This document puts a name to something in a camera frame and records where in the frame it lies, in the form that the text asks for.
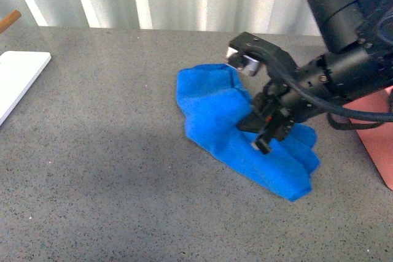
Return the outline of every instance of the blue cloth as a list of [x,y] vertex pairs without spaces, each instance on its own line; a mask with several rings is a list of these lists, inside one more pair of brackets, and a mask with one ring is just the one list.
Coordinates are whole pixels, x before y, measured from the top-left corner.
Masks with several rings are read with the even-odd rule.
[[236,124],[250,111],[251,97],[237,72],[224,64],[205,64],[177,75],[177,104],[185,115],[186,136],[241,175],[278,196],[295,201],[311,191],[319,165],[311,150],[315,131],[295,124],[282,142],[271,141],[267,155],[255,150],[255,134]]

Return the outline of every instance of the screw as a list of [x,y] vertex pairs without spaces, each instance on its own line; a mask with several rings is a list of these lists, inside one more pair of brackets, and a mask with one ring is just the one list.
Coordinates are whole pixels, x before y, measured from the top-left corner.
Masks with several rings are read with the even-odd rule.
[[325,75],[320,75],[319,76],[319,81],[326,82],[327,81],[327,77]]

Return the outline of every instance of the wooden stick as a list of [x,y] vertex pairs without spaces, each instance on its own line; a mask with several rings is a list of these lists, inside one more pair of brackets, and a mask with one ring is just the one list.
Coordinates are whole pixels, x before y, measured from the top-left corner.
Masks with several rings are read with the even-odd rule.
[[15,23],[16,20],[18,20],[21,16],[22,16],[22,14],[19,11],[14,10],[8,16],[3,18],[0,21],[0,34],[3,33],[13,23]]

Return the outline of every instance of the white tray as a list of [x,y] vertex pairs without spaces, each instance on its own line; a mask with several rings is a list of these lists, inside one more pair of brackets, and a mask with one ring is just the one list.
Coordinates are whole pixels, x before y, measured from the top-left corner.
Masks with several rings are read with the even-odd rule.
[[0,56],[0,125],[50,59],[48,52],[5,52]]

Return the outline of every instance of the pink box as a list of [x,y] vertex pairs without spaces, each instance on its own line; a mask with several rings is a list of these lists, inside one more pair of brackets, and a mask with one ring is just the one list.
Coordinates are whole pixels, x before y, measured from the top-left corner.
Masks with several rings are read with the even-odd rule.
[[[388,97],[393,87],[365,96],[350,102],[345,107],[367,112],[387,112]],[[364,123],[351,119],[353,123]],[[368,154],[385,181],[387,187],[393,190],[393,123],[385,123],[382,126],[369,129],[357,130]]]

